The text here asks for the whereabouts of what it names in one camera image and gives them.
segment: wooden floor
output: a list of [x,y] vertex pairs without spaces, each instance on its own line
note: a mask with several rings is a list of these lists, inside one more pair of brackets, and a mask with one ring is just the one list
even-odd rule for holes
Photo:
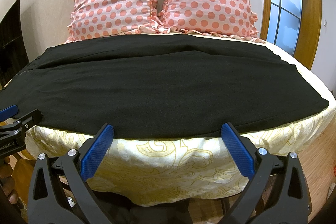
[[329,186],[335,181],[336,166],[336,117],[319,138],[299,153],[299,159],[306,175],[310,191],[311,220],[326,202]]

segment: black fabric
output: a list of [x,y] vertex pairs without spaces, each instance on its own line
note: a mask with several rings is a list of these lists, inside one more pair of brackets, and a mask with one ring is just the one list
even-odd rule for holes
[[[112,216],[117,224],[193,224],[188,211],[189,199],[141,207],[119,194],[96,191],[93,193],[100,206]],[[84,219],[84,214],[78,204],[73,207],[73,211]]]
[[0,92],[16,118],[38,108],[41,126],[115,138],[219,137],[264,130],[329,105],[266,47],[190,35],[104,37],[48,48]]

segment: bed sheet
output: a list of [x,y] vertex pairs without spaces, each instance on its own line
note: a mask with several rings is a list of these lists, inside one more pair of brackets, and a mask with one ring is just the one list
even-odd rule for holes
[[[254,44],[267,47],[281,59],[296,65],[303,78],[329,101],[329,106],[316,115],[276,128],[243,134],[256,147],[265,147],[272,154],[285,156],[290,151],[299,153],[331,121],[336,113],[335,99],[317,76],[285,51],[269,42]],[[91,136],[35,126],[27,132],[26,145],[35,158],[42,152],[55,157],[71,148],[79,148],[88,138]],[[224,198],[241,192],[247,182],[221,138],[115,139],[95,176],[88,180],[93,190],[119,193],[141,206],[191,197]]]

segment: bed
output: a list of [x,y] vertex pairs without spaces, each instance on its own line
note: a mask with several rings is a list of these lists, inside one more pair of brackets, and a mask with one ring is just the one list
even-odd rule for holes
[[[175,30],[166,33],[158,35],[179,35]],[[189,33],[200,38],[235,40],[235,36]],[[295,65],[302,77],[323,99],[328,100],[329,106],[313,116],[263,131],[241,132],[256,147],[265,147],[272,154],[287,155],[290,151],[302,151],[320,135],[335,115],[336,101],[333,95],[318,77],[279,47],[268,42],[244,43],[267,47],[282,60]],[[27,151],[34,158],[42,152],[49,156],[60,156],[71,148],[80,147],[90,137],[79,132],[35,126],[27,132]],[[228,197],[241,192],[247,181],[241,176],[221,139],[206,137],[115,139],[95,177],[89,179],[88,184],[93,190],[120,193],[135,204],[152,206],[191,197]]]

